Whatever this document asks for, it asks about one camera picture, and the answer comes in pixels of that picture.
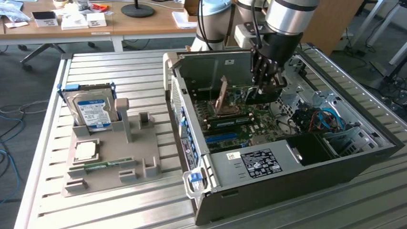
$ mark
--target black lamp base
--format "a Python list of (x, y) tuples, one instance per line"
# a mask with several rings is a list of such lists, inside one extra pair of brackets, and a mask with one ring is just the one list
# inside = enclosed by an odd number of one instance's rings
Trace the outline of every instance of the black lamp base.
[(134, 4), (129, 4), (121, 7), (121, 13), (132, 18), (145, 18), (154, 13), (154, 10), (146, 5), (138, 5), (138, 8), (136, 8)]

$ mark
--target power supply label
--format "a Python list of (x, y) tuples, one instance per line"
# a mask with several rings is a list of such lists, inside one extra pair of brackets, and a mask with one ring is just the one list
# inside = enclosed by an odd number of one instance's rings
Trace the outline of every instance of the power supply label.
[(250, 178), (281, 172), (281, 167), (269, 149), (241, 154), (240, 157)]
[(104, 106), (105, 102), (102, 99), (77, 102), (77, 107), (88, 127), (104, 128), (110, 124), (108, 112), (102, 110)]

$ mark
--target slotted aluminum surface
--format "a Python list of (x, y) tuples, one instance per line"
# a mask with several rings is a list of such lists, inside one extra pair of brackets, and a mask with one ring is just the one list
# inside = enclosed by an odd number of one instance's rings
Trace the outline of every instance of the slotted aluminum surface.
[[(180, 162), (162, 92), (164, 51), (73, 55), (60, 64), (60, 81), (117, 85), (129, 99), (129, 115), (149, 111), (156, 121), (164, 176), (160, 180), (84, 196), (60, 195), (72, 116), (53, 92), (16, 228), (399, 228), (407, 225), (407, 147), (367, 169), (349, 183), (277, 203), (210, 225), (193, 225), (184, 194)], [(316, 50), (305, 53), (348, 90), (360, 104), (407, 142), (405, 123)], [(325, 83), (308, 69), (320, 89)]]

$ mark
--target green circuit board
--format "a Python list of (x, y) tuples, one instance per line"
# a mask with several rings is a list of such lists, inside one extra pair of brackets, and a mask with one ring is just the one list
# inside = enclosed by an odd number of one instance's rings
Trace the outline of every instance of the green circuit board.
[[(269, 112), (268, 104), (244, 104), (245, 92), (246, 87), (228, 88), (222, 103), (226, 107), (226, 111), (232, 114), (225, 116), (216, 115), (216, 99), (193, 101), (194, 113), (200, 122), (202, 135), (205, 137), (212, 137), (236, 134), (233, 139), (206, 142), (208, 148), (213, 153), (252, 146), (254, 144), (253, 139), (261, 139), (262, 143), (272, 142), (276, 138), (288, 134), (284, 133), (277, 126), (273, 115)], [(236, 120), (236, 122), (238, 120), (249, 120), (248, 123), (244, 124), (234, 123), (230, 126), (222, 125), (217, 128), (212, 128), (213, 123), (229, 124), (232, 123), (229, 122), (232, 119)]]

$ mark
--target blue label hard drive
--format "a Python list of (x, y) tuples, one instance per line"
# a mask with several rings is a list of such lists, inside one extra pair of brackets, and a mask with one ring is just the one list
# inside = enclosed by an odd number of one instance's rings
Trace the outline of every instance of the blue label hard drive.
[(74, 125), (85, 125), (90, 132), (96, 132), (106, 130), (110, 122), (118, 121), (113, 83), (68, 84), (58, 93), (73, 115)]

